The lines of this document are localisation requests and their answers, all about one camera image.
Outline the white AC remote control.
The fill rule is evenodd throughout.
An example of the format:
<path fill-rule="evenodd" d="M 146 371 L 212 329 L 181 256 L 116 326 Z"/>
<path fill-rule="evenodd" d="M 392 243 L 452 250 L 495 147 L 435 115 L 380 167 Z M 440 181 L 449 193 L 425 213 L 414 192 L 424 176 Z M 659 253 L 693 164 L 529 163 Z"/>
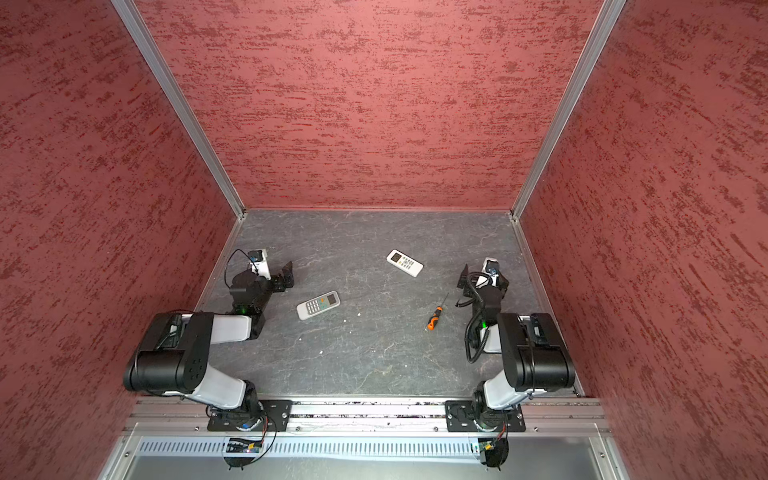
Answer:
<path fill-rule="evenodd" d="M 403 252 L 393 249 L 386 257 L 389 264 L 393 265 L 400 271 L 408 274 L 409 276 L 416 278 L 424 268 L 424 265 Z"/>

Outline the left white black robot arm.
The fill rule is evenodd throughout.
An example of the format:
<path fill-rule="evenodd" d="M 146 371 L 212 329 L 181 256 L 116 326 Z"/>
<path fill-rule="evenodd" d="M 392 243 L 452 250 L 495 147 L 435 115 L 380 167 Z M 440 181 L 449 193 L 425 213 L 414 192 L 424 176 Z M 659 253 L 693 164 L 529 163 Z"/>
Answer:
<path fill-rule="evenodd" d="M 264 311 L 275 293 L 294 286 L 293 264 L 266 275 L 268 264 L 253 261 L 229 286 L 232 311 L 155 315 L 128 362 L 123 386 L 152 396 L 181 397 L 208 408 L 209 427 L 251 431 L 263 427 L 267 414 L 254 384 L 221 372 L 209 363 L 213 345 L 252 341 L 261 335 Z"/>

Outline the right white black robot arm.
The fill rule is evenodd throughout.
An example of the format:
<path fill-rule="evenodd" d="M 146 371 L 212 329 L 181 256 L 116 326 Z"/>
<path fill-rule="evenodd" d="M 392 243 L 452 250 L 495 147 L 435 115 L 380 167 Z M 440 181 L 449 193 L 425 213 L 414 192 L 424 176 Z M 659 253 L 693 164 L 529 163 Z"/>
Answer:
<path fill-rule="evenodd" d="M 547 313 L 504 313 L 502 300 L 509 282 L 498 262 L 488 258 L 480 271 L 465 266 L 457 287 L 465 298 L 458 308 L 472 309 L 464 330 L 466 360 L 474 364 L 484 354 L 501 357 L 501 371 L 478 384 L 469 402 L 446 407 L 448 421 L 479 432 L 523 431 L 520 405 L 544 393 L 569 389 L 576 369 L 565 341 Z"/>

